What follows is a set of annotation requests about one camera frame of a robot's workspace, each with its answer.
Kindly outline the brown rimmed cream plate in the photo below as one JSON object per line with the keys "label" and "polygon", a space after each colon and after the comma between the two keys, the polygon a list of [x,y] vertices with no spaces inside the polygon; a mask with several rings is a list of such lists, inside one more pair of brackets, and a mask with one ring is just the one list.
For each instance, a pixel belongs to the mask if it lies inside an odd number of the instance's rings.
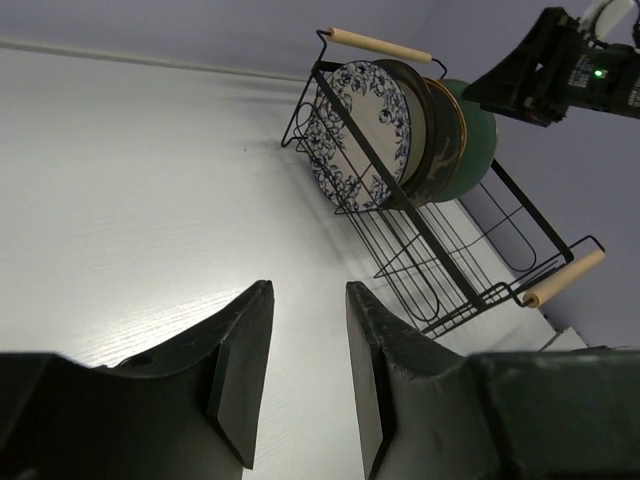
{"label": "brown rimmed cream plate", "polygon": [[401,176],[400,186],[413,207],[419,208],[429,200],[427,182],[435,161],[436,120],[433,96],[421,75],[399,60],[379,59],[374,64],[394,78],[406,99],[409,112],[408,165]]}

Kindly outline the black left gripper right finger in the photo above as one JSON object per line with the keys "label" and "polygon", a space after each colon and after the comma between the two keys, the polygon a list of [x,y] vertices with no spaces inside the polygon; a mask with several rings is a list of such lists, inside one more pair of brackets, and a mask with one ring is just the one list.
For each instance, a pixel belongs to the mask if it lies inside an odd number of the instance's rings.
{"label": "black left gripper right finger", "polygon": [[608,348],[461,356],[346,286],[368,479],[635,479],[639,355]]}

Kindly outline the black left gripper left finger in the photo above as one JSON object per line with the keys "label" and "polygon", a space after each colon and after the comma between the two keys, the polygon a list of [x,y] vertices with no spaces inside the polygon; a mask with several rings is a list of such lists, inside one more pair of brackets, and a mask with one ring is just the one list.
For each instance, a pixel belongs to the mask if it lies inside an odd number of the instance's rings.
{"label": "black left gripper left finger", "polygon": [[271,282],[114,367],[1,357],[5,479],[239,479],[252,468]]}

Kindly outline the dark green reindeer plate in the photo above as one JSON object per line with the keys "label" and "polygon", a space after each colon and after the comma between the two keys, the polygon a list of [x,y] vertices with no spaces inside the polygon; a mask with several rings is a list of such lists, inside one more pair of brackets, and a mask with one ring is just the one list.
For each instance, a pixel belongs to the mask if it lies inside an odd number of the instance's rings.
{"label": "dark green reindeer plate", "polygon": [[440,80],[424,77],[432,95],[435,133],[429,137],[434,146],[429,170],[421,169],[406,190],[416,208],[435,202],[452,182],[467,144],[468,129],[459,101]]}

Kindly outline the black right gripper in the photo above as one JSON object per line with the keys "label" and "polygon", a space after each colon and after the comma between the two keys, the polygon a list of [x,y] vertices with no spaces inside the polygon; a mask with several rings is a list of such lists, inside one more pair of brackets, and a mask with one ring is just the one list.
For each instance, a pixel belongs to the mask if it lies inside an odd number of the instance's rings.
{"label": "black right gripper", "polygon": [[639,46],[607,43],[598,24],[612,5],[580,19],[543,10],[521,43],[469,84],[463,99],[483,110],[548,126],[569,108],[639,117]]}

